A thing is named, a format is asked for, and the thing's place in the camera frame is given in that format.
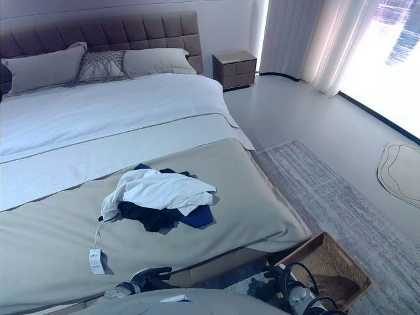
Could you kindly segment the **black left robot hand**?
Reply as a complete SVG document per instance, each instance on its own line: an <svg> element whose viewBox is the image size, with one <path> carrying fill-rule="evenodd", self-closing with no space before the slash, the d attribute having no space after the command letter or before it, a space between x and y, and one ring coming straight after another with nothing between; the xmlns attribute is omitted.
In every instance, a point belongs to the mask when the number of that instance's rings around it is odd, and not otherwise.
<svg viewBox="0 0 420 315"><path fill-rule="evenodd" d="M149 268L138 271L130 280L141 292L158 289L169 289L171 285L166 282L171 277L172 268Z"/></svg>

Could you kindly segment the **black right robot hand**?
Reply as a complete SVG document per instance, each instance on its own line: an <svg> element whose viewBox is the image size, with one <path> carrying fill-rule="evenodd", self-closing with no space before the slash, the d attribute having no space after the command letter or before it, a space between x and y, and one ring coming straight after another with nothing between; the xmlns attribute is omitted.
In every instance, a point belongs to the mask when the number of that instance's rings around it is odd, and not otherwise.
<svg viewBox="0 0 420 315"><path fill-rule="evenodd" d="M279 266L264 266L261 270L268 282L259 282L252 278L247 293L262 301L268 301L283 291L281 282L284 278L284 270Z"/></svg>

